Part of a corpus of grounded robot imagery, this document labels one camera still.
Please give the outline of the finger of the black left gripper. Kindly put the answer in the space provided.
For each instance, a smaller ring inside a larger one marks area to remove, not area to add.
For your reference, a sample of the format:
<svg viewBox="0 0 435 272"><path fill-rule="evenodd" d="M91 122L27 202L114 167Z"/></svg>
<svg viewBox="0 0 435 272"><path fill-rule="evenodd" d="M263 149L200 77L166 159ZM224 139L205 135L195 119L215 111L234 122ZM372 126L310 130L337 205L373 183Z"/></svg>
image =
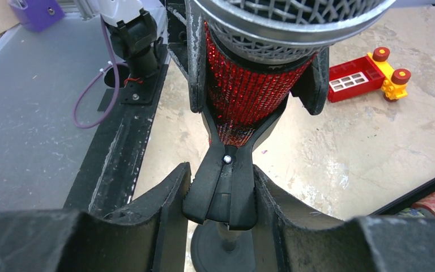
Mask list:
<svg viewBox="0 0 435 272"><path fill-rule="evenodd" d="M206 35L204 17L195 1L167 1L168 51L187 80L190 110L206 103Z"/></svg>
<svg viewBox="0 0 435 272"><path fill-rule="evenodd" d="M323 111L329 91L330 49L317 53L304 70L295 85L291 95L298 97L304 108L312 116Z"/></svg>

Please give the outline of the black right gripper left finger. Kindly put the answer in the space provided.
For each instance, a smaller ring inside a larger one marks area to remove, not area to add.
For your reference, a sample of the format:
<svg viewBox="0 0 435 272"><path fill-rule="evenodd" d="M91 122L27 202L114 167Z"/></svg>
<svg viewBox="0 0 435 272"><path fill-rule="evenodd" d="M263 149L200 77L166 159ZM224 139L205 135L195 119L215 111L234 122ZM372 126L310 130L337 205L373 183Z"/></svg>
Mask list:
<svg viewBox="0 0 435 272"><path fill-rule="evenodd" d="M0 212L0 271L183 271L189 163L103 218L79 210Z"/></svg>

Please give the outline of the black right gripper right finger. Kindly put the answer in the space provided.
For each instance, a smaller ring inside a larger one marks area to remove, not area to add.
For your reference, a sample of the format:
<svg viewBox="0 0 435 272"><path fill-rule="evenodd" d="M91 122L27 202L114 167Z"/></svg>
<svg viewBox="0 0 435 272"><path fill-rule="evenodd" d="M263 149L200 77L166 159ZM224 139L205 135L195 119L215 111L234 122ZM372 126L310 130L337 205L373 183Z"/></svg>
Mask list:
<svg viewBox="0 0 435 272"><path fill-rule="evenodd" d="M375 211L342 221L277 186L254 168L256 271L435 271L435 218L396 214L435 189L435 178Z"/></svg>

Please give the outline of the black mic stand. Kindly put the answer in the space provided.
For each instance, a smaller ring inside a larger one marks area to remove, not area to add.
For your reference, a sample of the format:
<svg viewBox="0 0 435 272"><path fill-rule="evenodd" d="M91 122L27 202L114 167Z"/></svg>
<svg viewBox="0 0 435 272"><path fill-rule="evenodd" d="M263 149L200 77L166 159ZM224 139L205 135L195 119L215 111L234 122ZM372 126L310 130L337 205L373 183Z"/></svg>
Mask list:
<svg viewBox="0 0 435 272"><path fill-rule="evenodd" d="M241 147L220 140L215 112L205 106L202 118L211 143L182 202L184 216L198 224L190 247L196 271L255 271L253 151L269 137L287 101L260 121Z"/></svg>

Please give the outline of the red glitter microphone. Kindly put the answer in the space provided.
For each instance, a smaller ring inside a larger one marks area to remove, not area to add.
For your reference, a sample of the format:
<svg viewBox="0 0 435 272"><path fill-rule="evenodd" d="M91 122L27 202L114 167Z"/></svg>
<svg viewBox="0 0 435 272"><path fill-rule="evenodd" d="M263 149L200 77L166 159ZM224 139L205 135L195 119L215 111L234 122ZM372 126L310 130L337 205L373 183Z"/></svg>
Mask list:
<svg viewBox="0 0 435 272"><path fill-rule="evenodd" d="M392 1L193 1L203 17L206 92L219 139L241 147L330 46Z"/></svg>

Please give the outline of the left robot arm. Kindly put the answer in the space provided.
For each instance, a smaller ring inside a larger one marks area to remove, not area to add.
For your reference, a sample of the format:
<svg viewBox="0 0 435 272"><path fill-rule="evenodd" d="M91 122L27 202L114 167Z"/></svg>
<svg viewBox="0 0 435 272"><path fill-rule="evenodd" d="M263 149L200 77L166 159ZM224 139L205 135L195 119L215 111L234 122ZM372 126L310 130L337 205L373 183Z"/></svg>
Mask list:
<svg viewBox="0 0 435 272"><path fill-rule="evenodd" d="M185 39L178 42L181 50L175 60L187 78L190 92L190 108L201 112L204 107L204 15L197 8L197 1L164 1L163 5L179 22L178 29ZM110 45L116 55L125 60L132 71L157 40L156 23L142 1L99 1L104 29L110 33ZM209 22L217 45L232 60L258 71L277 71L291 65L310 65L304 75L291 88L294 97L299 97L311 115L322 112L327 91L325 81L329 78L329 48L291 48L284 45L265 44L245 37L222 24Z"/></svg>

